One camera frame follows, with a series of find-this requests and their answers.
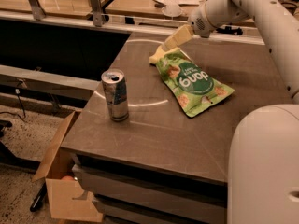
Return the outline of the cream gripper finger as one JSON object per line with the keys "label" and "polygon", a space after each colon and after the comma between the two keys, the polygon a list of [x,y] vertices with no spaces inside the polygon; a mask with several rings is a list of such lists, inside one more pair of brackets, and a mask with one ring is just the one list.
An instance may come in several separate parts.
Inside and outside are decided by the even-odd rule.
{"label": "cream gripper finger", "polygon": [[164,41],[163,50],[169,51],[174,49],[191,40],[192,36],[193,28],[188,24],[182,25]]}

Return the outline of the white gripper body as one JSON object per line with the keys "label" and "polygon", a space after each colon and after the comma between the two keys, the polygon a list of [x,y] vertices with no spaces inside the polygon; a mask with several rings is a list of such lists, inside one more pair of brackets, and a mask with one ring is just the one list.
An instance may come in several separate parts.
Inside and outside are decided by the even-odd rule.
{"label": "white gripper body", "polygon": [[208,9],[208,2],[205,2],[195,8],[188,18],[188,24],[193,28],[193,32],[202,38],[209,38],[215,30],[215,26],[208,17]]}

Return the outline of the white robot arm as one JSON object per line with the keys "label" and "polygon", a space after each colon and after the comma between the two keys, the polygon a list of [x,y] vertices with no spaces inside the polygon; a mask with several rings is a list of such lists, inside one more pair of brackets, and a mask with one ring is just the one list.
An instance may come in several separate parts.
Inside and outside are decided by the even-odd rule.
{"label": "white robot arm", "polygon": [[245,18],[253,19],[269,61],[261,79],[285,101],[255,109],[235,129],[227,224],[299,224],[299,21],[278,0],[207,0],[180,37],[208,37]]}

